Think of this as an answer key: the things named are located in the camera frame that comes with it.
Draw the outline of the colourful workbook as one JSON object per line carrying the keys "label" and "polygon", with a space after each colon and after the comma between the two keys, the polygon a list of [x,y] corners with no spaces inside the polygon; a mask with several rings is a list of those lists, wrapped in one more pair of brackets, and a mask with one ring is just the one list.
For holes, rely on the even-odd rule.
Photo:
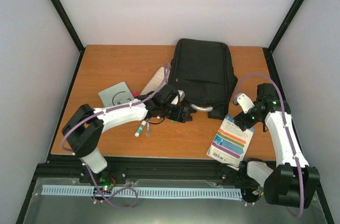
{"label": "colourful workbook", "polygon": [[226,115],[206,155],[220,163],[238,170],[247,152],[255,130],[242,131],[234,124],[234,119]]}

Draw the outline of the grey paperback book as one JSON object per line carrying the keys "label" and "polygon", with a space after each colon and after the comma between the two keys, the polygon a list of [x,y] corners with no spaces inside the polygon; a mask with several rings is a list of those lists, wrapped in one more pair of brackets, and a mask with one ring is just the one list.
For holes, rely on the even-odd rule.
{"label": "grey paperback book", "polygon": [[98,93],[105,107],[126,104],[134,99],[125,82],[120,82]]}

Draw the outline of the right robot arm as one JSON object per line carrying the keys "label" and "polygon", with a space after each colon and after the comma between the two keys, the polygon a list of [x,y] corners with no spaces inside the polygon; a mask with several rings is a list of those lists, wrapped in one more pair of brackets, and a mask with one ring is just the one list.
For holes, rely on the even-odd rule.
{"label": "right robot arm", "polygon": [[255,101],[245,93],[238,93],[233,103],[242,109],[234,117],[234,124],[245,132],[262,123],[263,130],[270,133],[276,155],[274,169],[263,161],[246,158],[239,165],[240,172],[259,184],[268,204],[308,208],[320,175],[301,151],[290,107],[278,87],[271,83],[260,84]]}

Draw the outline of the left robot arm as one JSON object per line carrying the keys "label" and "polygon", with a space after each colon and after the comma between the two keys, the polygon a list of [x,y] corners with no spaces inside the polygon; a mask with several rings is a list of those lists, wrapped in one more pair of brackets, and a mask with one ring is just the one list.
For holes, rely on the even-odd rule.
{"label": "left robot arm", "polygon": [[169,119],[179,123],[192,120],[189,108],[182,105],[184,92],[167,84],[162,88],[110,108],[91,108],[82,105],[62,129],[63,141],[68,150],[92,171],[99,183],[109,180],[111,173],[107,161],[98,149],[101,135],[111,128],[152,118]]}

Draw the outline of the black student backpack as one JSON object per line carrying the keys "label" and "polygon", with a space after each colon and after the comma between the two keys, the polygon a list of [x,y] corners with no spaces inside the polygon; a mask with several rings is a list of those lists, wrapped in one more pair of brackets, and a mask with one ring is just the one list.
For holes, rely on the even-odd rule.
{"label": "black student backpack", "polygon": [[190,113],[202,111],[208,118],[223,120],[238,82],[228,45],[180,39],[175,46],[168,82],[184,92],[182,105]]}

